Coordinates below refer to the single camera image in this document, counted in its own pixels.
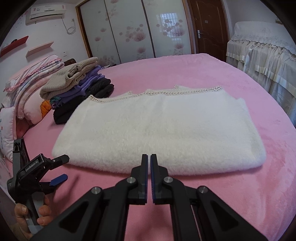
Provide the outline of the pink wall shelf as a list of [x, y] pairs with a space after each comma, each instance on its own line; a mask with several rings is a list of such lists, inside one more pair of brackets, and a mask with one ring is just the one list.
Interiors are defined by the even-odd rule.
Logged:
[[37, 52], [40, 52], [40, 51], [45, 50], [47, 48], [50, 48], [53, 45], [53, 43], [54, 43], [54, 41], [51, 41], [51, 42], [39, 45], [37, 47], [34, 47], [32, 49], [29, 49], [27, 51], [26, 58], [28, 58], [29, 56], [32, 56], [33, 54], [36, 54]]

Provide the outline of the brown wooden door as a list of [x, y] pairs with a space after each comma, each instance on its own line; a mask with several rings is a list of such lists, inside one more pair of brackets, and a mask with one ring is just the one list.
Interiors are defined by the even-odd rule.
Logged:
[[228, 27], [222, 1], [190, 0], [198, 53], [226, 61]]

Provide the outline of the white embroidered pillow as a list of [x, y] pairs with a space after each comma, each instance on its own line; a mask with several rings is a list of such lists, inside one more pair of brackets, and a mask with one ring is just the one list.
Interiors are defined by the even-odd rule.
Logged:
[[14, 140], [16, 140], [15, 107], [1, 109], [1, 152], [13, 161]]

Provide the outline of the cream fuzzy cardigan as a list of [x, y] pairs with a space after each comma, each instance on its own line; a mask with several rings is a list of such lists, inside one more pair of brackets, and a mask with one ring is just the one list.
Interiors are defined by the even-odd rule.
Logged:
[[244, 99], [222, 87], [90, 96], [71, 115], [52, 156], [71, 165], [127, 173], [143, 154], [156, 154], [173, 175], [204, 175], [257, 168], [263, 141]]

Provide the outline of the red wall shelf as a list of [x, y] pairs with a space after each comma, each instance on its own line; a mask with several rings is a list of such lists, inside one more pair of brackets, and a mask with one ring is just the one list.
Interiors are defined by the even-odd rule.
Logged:
[[15, 54], [17, 51], [25, 48], [27, 46], [27, 40], [29, 36], [24, 36], [20, 39], [13, 40], [9, 45], [1, 49], [1, 58], [6, 58]]

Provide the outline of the white air conditioner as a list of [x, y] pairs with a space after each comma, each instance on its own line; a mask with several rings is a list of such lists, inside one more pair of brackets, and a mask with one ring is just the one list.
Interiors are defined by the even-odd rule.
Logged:
[[26, 13], [25, 24], [30, 25], [50, 19], [62, 18], [66, 13], [65, 4], [41, 4], [29, 8]]

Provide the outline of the purple folded garment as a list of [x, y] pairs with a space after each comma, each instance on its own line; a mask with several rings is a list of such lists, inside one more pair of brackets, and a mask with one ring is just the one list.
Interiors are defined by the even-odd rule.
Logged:
[[88, 73], [86, 73], [85, 77], [80, 80], [77, 85], [72, 87], [67, 92], [52, 97], [50, 99], [51, 108], [56, 109], [57, 107], [70, 101], [74, 97], [86, 96], [87, 90], [100, 79], [104, 78], [104, 75], [99, 73], [101, 69], [102, 67], [100, 65], [95, 66]]

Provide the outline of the black folded garment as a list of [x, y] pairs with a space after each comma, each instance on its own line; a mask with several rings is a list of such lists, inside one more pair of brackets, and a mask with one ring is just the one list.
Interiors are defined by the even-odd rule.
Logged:
[[60, 104], [55, 108], [53, 112], [53, 119], [55, 124], [61, 125], [67, 123], [70, 116], [74, 113], [74, 110], [86, 100], [90, 95], [96, 98], [108, 98], [114, 91], [114, 85], [111, 83], [110, 79], [102, 78], [94, 84], [91, 84], [84, 95], [78, 95], [73, 97], [69, 101]]

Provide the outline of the beige knit sweater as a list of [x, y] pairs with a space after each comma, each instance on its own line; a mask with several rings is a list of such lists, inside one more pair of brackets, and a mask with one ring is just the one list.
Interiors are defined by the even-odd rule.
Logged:
[[97, 63], [98, 58], [92, 57], [60, 69], [41, 88], [40, 97], [50, 100], [52, 97], [67, 92], [84, 79], [86, 74], [97, 66]]

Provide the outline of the floral sliding wardrobe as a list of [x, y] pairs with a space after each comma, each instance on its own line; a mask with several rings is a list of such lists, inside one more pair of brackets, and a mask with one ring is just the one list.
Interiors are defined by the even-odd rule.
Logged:
[[82, 1], [76, 11], [87, 54], [100, 65], [194, 52], [184, 1]]

